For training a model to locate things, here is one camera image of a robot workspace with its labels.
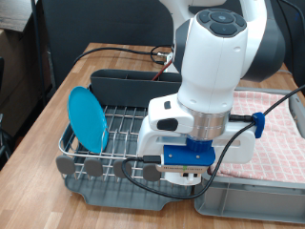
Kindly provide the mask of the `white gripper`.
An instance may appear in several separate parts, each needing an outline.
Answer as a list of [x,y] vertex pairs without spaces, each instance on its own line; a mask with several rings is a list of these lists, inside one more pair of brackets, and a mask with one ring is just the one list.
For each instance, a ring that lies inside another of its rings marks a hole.
[[[169,157],[164,153],[165,145],[182,147],[189,139],[197,143],[211,140],[215,156],[219,158],[229,139],[245,126],[241,121],[230,121],[229,113],[194,111],[185,107],[177,94],[154,98],[140,128],[137,154]],[[182,176],[189,177],[189,174],[182,173]],[[196,178],[198,174],[191,174],[191,177]]]

